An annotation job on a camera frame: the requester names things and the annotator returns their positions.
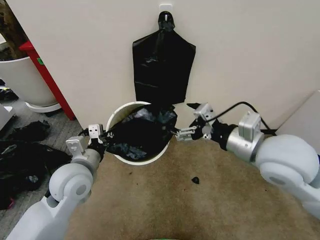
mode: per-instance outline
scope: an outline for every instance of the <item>red panel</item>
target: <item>red panel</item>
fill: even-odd
[[[33,64],[38,69],[39,73],[43,77],[43,80],[46,82],[48,87],[50,88],[52,94],[55,96],[55,99],[57,102],[61,105],[64,113],[67,115],[67,117],[70,120],[74,120],[76,118],[75,114],[71,110],[69,104],[67,103],[65,97],[61,93],[60,89],[58,88],[57,84],[55,83],[54,79],[50,75],[48,69],[45,65],[40,64],[38,59],[40,58],[38,53],[36,52],[34,46],[30,41],[27,41],[26,43],[22,44],[19,49],[21,51],[26,51],[28,56],[31,58]]]

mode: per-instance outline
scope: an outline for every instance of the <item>hanging black bag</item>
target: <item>hanging black bag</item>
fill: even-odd
[[[153,104],[183,103],[196,46],[174,31],[170,12],[159,14],[158,25],[158,31],[133,42],[136,100]]]

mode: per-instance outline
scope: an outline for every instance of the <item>carpet floor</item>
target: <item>carpet floor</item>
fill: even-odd
[[[165,154],[145,166],[107,153],[65,239],[162,238],[315,240],[320,220],[212,141],[172,139]]]

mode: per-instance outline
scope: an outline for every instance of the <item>black trash bag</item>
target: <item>black trash bag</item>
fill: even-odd
[[[152,104],[183,103],[196,46],[174,31],[170,12],[160,13],[158,25],[158,31],[132,45],[136,100]]]
[[[33,121],[29,125],[14,128],[12,133],[7,137],[11,141],[37,142],[46,139],[49,135],[50,125],[46,120]]]
[[[0,209],[7,209],[21,191],[36,190],[48,171],[71,156],[36,142],[0,141]]]
[[[148,104],[135,109],[103,134],[106,151],[139,162],[159,154],[173,136],[175,107]]]
[[[10,88],[8,87],[0,88],[0,100],[15,100],[15,99],[18,99],[18,96]]]

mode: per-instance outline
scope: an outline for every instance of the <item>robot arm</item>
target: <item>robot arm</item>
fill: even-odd
[[[83,136],[66,141],[72,161],[58,168],[50,178],[45,196],[32,205],[16,224],[7,240],[62,240],[75,208],[91,194],[105,148],[99,139],[102,126],[90,125],[87,146]]]
[[[270,184],[289,192],[302,206],[320,219],[320,173],[316,151],[303,139],[293,135],[272,136],[264,140],[261,117],[247,112],[239,125],[219,122],[208,103],[198,104],[196,120],[181,129],[178,141],[204,138],[219,143],[221,149],[256,166]]]

